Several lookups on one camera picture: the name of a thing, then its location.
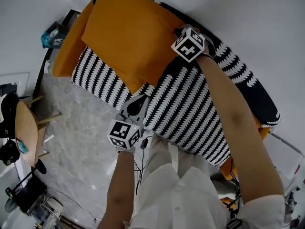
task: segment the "fiducial marker cube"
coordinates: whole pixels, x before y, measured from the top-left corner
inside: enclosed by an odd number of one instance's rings
[[[112,145],[130,150],[141,137],[140,127],[124,121],[112,120],[107,136]]]
[[[172,49],[187,62],[191,62],[204,51],[204,37],[191,27],[183,31],[182,35],[173,43]]]

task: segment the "person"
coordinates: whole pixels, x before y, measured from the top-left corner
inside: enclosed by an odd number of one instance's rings
[[[204,158],[179,151],[176,171],[167,142],[153,136],[135,208],[133,153],[119,152],[98,229],[282,227],[283,185],[247,102],[212,58],[204,55],[196,60],[237,169],[243,207],[231,219],[210,180]]]

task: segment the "white sleeve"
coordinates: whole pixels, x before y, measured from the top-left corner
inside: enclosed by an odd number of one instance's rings
[[[282,228],[284,216],[284,197],[270,195],[244,204],[236,217],[245,223],[242,228],[278,229]]]

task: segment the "blue object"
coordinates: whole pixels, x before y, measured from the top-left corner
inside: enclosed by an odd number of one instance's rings
[[[24,146],[23,142],[17,140],[18,143],[18,149],[20,152],[22,152],[23,154],[26,154],[28,152],[28,150],[26,149],[26,147]]]
[[[50,38],[50,35],[46,32],[41,36],[41,43],[42,43],[43,48],[49,48],[50,47],[49,38]]]

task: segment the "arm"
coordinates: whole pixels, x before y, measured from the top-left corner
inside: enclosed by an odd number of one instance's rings
[[[283,185],[255,126],[244,97],[214,60],[199,57],[225,139],[240,180],[244,203],[268,195],[283,195]]]
[[[124,228],[133,213],[134,164],[133,153],[120,152],[107,194],[107,208],[98,229]]]

